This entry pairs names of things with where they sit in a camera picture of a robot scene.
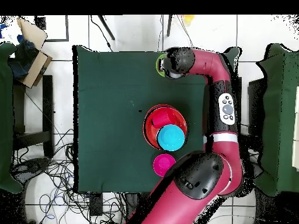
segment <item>white tile floor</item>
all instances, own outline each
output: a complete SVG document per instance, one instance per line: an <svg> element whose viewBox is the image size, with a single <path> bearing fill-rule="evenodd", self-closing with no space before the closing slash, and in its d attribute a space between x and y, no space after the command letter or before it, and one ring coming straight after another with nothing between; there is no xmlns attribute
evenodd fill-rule
<svg viewBox="0 0 299 224"><path fill-rule="evenodd" d="M123 15L105 16L108 26L116 40L112 41L107 31L97 16L93 16L103 30L113 51L161 51L162 38L158 39L161 32L160 15ZM27 16L33 23L33 17ZM47 27L48 39L64 39L65 24L63 16L46 17L49 22ZM189 46L189 39L183 31L178 18L172 20L171 35L166 36L168 15L164 15L164 49L172 46ZM54 84L54 124L55 140L59 140L59 134L66 133L73 128L73 97L72 97L72 50L73 44L83 45L95 51L110 51L100 30L91 23L90 16L68 16L69 41L46 42L42 48L46 54L53 57L53 61L46 70L46 75L53 76ZM191 25L187 27L193 45L198 48L223 52L228 47L239 46L242 55L239 58L239 76L242 77L242 122L248 124L248 82L263 76L260 69L254 63L262 60L265 48L269 43L283 43L292 50L299 49L299 31L285 17L271 15L196 15ZM41 107L42 82L37 87L27 89L28 95ZM27 132L41 130L42 113L26 98L25 125ZM73 132L64 137L64 142L72 142ZM40 146L30 147L30 152L25 158L42 157ZM56 155L56 159L63 159L63 152ZM47 198L41 199L42 210L39 201L43 194L49 194L53 190L53 182L45 174L33 179L27 189L26 210L28 219L39 222L43 217L43 211L47 205ZM114 194L104 194L104 199L114 197ZM89 224L79 213L67 211L67 206L59 205L59 199L50 214L57 215L55 219L45 219L43 224ZM231 198L221 206L213 215L208 224L252 224L255 215L255 195L250 193L244 198Z"/></svg>

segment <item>magenta cup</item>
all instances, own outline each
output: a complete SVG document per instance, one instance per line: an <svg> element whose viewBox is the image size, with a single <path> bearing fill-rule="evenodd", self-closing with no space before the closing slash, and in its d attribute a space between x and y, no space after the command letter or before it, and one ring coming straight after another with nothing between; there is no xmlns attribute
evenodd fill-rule
<svg viewBox="0 0 299 224"><path fill-rule="evenodd" d="M171 155L158 155L154 160L154 171L157 175L163 177L173 164L175 164L175 158L173 158Z"/></svg>
<svg viewBox="0 0 299 224"><path fill-rule="evenodd" d="M175 124L175 122L175 115L168 107L162 107L153 112L152 124L157 129L168 124Z"/></svg>

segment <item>green ring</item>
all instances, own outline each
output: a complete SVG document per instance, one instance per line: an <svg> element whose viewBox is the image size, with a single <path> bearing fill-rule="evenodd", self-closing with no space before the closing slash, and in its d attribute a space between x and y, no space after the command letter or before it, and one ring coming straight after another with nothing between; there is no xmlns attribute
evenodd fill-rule
<svg viewBox="0 0 299 224"><path fill-rule="evenodd" d="M159 57L158 57L158 59L156 60L156 70L157 70L157 72L161 75L161 76L163 76L163 77L165 77L165 72L164 71L159 71L159 59L161 59L162 57L164 57L164 55L166 55L166 53L163 53L163 54L161 54Z"/></svg>

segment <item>red robot arm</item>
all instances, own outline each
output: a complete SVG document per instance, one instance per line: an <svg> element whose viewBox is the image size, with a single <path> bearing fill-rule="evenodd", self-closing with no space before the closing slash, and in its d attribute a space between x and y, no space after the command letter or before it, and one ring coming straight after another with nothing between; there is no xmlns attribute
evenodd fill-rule
<svg viewBox="0 0 299 224"><path fill-rule="evenodd" d="M126 224L192 224L217 195L229 197L242 185L237 122L231 78L221 54L171 48L161 61L165 75L204 75L204 151L179 159L156 185L149 198L140 202Z"/></svg>

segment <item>green tablecloth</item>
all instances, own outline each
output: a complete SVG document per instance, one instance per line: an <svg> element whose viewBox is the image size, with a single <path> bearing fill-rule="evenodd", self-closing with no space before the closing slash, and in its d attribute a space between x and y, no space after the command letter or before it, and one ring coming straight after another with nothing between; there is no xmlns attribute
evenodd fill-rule
<svg viewBox="0 0 299 224"><path fill-rule="evenodd" d="M92 52L77 46L79 78L80 192L151 191L160 179L152 168L163 153L142 134L146 112L157 104L178 109L188 124L186 145L175 159L201 150L204 78L169 80L155 62L160 52ZM232 63L236 57L232 52Z"/></svg>
<svg viewBox="0 0 299 224"><path fill-rule="evenodd" d="M299 192L299 172L292 167L299 52L272 44L267 48L265 59L258 64L267 81L261 159L265 172L255 183L269 196L281 191Z"/></svg>
<svg viewBox="0 0 299 224"><path fill-rule="evenodd" d="M0 189L19 193L23 187L9 173L13 155L13 75L7 60L15 51L13 44L0 43Z"/></svg>

